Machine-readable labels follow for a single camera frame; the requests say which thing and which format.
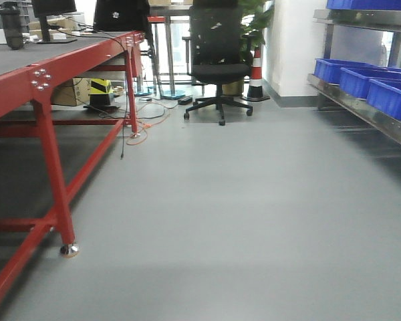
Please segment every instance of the potted plant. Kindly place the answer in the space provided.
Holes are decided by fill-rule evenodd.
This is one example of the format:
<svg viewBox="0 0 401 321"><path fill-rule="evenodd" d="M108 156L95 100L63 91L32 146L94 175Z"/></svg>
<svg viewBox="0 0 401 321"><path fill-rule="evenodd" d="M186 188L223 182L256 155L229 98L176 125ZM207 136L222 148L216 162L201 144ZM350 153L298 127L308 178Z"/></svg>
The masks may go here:
<svg viewBox="0 0 401 321"><path fill-rule="evenodd" d="M241 59L251 65L253 62L252 54L247 56L247 42L251 41L251 48L261 47L266 43L263 37L263 30L270 24L273 17L274 6L264 10L268 0L238 0L238 5L242 7L241 21ZM227 96L240 96L243 92L243 79L231 84L223 85L223 93Z"/></svg>

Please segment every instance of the white wall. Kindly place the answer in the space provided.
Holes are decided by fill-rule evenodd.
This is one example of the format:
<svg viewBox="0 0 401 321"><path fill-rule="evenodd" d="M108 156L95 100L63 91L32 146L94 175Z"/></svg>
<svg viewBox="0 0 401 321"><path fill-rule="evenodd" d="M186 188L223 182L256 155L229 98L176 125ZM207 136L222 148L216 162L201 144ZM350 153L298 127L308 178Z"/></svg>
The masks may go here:
<svg viewBox="0 0 401 321"><path fill-rule="evenodd" d="M327 0L275 0L273 26L267 31L263 51L263 77L281 96L316 96L307 83L322 57L325 24L315 22L315 9ZM331 57L378 64L382 32L335 26Z"/></svg>
<svg viewBox="0 0 401 321"><path fill-rule="evenodd" d="M321 57L325 25L313 19L326 0L275 0L273 27L263 51L263 77L281 96L315 96L307 75Z"/></svg>
<svg viewBox="0 0 401 321"><path fill-rule="evenodd" d="M94 23L95 4L96 0L76 0L76 9L84 13L87 25Z"/></svg>

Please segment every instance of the computer monitor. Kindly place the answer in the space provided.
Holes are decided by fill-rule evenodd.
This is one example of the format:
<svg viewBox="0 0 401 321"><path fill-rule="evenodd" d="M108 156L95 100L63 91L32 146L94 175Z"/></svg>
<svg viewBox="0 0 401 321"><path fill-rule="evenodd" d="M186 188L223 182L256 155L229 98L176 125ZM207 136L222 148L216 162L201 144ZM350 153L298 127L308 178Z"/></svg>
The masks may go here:
<svg viewBox="0 0 401 321"><path fill-rule="evenodd" d="M32 0L34 16L39 18L42 41L38 43L69 43L76 39L51 39L49 25L47 24L48 15L61 15L76 11L74 0Z"/></svg>
<svg viewBox="0 0 401 321"><path fill-rule="evenodd" d="M147 0L97 0L94 13L96 31L150 32Z"/></svg>

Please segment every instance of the black office chair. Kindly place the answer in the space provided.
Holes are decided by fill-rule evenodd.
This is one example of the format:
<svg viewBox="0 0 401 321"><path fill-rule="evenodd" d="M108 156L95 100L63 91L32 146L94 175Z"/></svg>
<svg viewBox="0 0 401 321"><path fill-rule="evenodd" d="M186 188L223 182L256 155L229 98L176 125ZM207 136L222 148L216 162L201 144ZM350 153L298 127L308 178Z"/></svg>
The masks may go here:
<svg viewBox="0 0 401 321"><path fill-rule="evenodd" d="M198 98L193 106L186 109L184 119L189 119L188 112L209 105L216 105L220 112L219 124L226 124L223 104L247 109L247 116L253 114L253 107L223 96L223 84L240 80L248 76L251 67L241 62L242 9L237 1L194 1L189 9L190 37L186 41L186 63L188 75L204 84L217 86L215 97Z"/></svg>

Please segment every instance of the monitor stand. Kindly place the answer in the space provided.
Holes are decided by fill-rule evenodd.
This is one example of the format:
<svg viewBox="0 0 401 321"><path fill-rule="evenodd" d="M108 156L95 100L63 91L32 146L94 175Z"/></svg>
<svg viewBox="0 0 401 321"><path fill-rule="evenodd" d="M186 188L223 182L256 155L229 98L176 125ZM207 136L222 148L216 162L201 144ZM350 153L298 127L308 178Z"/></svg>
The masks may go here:
<svg viewBox="0 0 401 321"><path fill-rule="evenodd" d="M45 15L40 16L39 22L40 22L42 40L37 42L38 44L70 43L77 40L77 39L51 39L51 35L49 33L49 25L47 24L47 17Z"/></svg>

